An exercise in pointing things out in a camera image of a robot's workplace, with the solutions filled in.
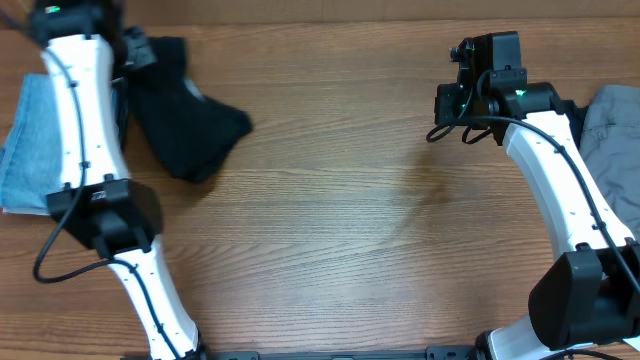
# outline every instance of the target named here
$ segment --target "black mount bracket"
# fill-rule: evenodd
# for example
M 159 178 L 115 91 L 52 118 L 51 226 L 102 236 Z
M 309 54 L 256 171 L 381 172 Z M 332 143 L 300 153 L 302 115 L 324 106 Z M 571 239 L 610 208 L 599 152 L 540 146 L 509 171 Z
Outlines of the black mount bracket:
M 475 346 L 429 346 L 425 350 L 426 360 L 487 360 L 483 352 Z
M 529 295 L 538 339 L 551 350 L 561 350 L 639 336 L 640 296 L 617 267 L 611 249 L 592 250 L 585 243 L 577 250 L 564 253 Z M 637 278 L 640 245 L 633 241 L 621 253 Z
M 87 249 L 96 249 L 101 258 L 136 248 L 149 251 L 163 227 L 155 192 L 132 180 L 112 178 L 107 175 L 105 182 L 84 187 L 65 230 Z M 67 184 L 64 190 L 47 195 L 54 220 L 62 219 L 77 191 Z
M 33 38 L 41 47 L 49 40 L 100 34 L 113 49 L 114 68 L 127 59 L 122 37 L 122 6 L 112 0 L 36 0 L 29 14 Z
M 565 113 L 555 89 L 549 83 L 527 83 L 522 67 L 520 37 L 504 32 L 466 38 L 449 50 L 459 64 L 458 81 L 441 84 L 435 101 L 436 125 L 454 125 L 463 116 L 502 116 L 524 119 L 531 112 L 554 110 Z M 475 130 L 493 130 L 502 145 L 506 125 L 476 123 Z

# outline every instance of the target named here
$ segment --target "black cloth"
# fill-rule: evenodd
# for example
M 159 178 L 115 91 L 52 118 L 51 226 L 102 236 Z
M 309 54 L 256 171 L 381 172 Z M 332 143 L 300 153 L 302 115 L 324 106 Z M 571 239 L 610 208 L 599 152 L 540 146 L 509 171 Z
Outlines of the black cloth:
M 155 156 L 169 173 L 193 183 L 217 172 L 241 137 L 252 130 L 249 116 L 186 86 L 182 38 L 149 39 L 157 62 L 129 75 L 130 108 Z
M 579 108 L 573 100 L 563 100 L 564 111 L 569 118 L 569 127 L 571 128 L 571 136 L 576 143 L 576 147 L 580 148 L 580 139 L 582 138 L 582 129 L 584 121 L 587 117 L 589 107 Z

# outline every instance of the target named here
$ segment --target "wood grain surface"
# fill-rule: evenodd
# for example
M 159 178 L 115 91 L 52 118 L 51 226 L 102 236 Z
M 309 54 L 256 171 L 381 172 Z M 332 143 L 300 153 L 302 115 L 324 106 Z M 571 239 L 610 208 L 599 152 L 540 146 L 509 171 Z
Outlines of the wood grain surface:
M 0 0 L 24 19 L 34 0 Z M 127 0 L 144 26 L 640 16 L 637 0 Z
M 640 22 L 426 21 L 149 28 L 185 37 L 201 90 L 248 111 L 255 131 L 221 173 L 171 179 L 140 129 L 126 158 L 159 194 L 166 258 L 214 350 L 355 351 L 470 343 L 527 311 L 552 264 L 544 223 L 504 149 L 457 131 L 428 145 L 448 48 L 521 33 L 530 81 L 585 105 L 605 84 L 640 86 Z M 37 51 L 0 32 L 0 135 Z M 116 359 L 146 338 L 108 270 L 56 285 L 31 277 L 52 230 L 0 216 L 0 359 Z M 44 265 L 95 260 L 67 235 Z M 606 351 L 636 357 L 626 347 Z

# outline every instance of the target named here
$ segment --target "light blue cloth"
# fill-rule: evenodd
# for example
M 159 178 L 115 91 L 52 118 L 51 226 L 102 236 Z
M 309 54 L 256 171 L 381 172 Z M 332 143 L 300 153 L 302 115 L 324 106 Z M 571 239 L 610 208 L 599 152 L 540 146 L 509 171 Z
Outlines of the light blue cloth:
M 0 207 L 47 215 L 46 195 L 60 191 L 62 144 L 49 76 L 27 74 L 11 133 L 0 149 Z

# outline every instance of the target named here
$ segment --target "gray cloth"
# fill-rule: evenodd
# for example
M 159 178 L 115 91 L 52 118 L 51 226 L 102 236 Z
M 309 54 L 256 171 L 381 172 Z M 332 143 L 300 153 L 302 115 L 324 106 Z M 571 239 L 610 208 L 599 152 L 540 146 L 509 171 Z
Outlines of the gray cloth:
M 640 89 L 606 86 L 598 92 L 580 155 L 613 211 L 640 240 Z

